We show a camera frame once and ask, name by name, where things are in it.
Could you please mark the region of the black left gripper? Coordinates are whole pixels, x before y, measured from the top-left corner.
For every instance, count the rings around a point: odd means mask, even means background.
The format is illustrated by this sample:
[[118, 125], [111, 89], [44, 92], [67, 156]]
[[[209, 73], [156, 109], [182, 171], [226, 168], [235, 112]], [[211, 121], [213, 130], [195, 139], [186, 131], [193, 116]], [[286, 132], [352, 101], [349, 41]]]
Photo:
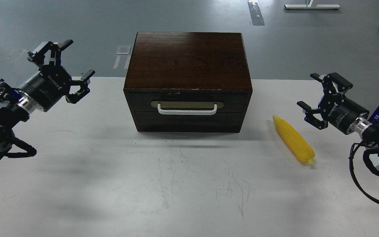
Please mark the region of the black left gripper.
[[[61, 66], [62, 51], [74, 41], [42, 42], [35, 50], [28, 52], [27, 60], [38, 66], [39, 71], [20, 85], [19, 89], [30, 96], [40, 106], [39, 110], [47, 112], [62, 96], [68, 103], [76, 104], [89, 92], [90, 78], [95, 71], [90, 69], [79, 80], [72, 80], [71, 75]], [[45, 55], [50, 52], [50, 60], [45, 64]], [[69, 93], [71, 87], [79, 87], [75, 93]]]

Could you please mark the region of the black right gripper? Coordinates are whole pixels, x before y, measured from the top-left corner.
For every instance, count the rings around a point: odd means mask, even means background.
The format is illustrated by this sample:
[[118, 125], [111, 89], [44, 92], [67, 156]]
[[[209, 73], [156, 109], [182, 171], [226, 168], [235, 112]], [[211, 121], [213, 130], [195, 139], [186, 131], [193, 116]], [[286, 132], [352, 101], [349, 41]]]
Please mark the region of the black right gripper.
[[[353, 84], [340, 74], [311, 73], [310, 77], [321, 83], [323, 97], [318, 104], [319, 109], [312, 109], [304, 101], [297, 102], [297, 105], [303, 109], [304, 120], [307, 123], [319, 130], [327, 128], [330, 123], [340, 132], [349, 135], [354, 132], [358, 118], [366, 119], [369, 116], [367, 109], [345, 96], [345, 93], [353, 88]], [[317, 119], [315, 114], [320, 114], [323, 120]]]

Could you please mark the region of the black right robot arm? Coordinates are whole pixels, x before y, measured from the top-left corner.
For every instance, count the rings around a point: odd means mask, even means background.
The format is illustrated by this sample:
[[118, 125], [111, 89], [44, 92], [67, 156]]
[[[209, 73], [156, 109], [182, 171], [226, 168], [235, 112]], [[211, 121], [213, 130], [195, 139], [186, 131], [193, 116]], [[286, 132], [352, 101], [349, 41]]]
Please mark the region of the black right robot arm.
[[347, 98], [345, 93], [352, 89], [353, 84], [338, 73], [312, 73], [310, 77], [321, 83], [323, 96], [316, 109], [304, 101], [297, 102], [305, 114], [304, 120], [319, 130], [327, 128], [330, 124], [343, 134], [359, 134], [361, 141], [352, 144], [349, 152], [349, 172], [357, 188], [368, 199], [379, 204], [379, 200], [365, 192], [359, 184], [353, 164], [359, 147], [365, 147], [364, 164], [372, 174], [379, 177], [379, 106], [370, 115], [364, 107]]

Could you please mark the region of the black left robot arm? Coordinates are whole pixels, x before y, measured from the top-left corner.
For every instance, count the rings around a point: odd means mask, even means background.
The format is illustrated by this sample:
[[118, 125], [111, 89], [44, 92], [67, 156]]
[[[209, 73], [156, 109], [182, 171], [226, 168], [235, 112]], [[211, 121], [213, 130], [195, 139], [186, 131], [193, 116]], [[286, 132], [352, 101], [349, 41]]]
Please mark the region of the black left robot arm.
[[72, 43], [72, 39], [45, 41], [28, 52], [28, 61], [34, 63], [38, 71], [20, 87], [11, 87], [0, 79], [0, 160], [37, 154], [34, 147], [17, 138], [13, 132], [13, 128], [21, 121], [26, 122], [32, 112], [47, 112], [62, 97], [75, 104], [90, 92], [88, 85], [94, 70], [84, 73], [79, 80], [73, 80], [61, 65], [61, 54]]

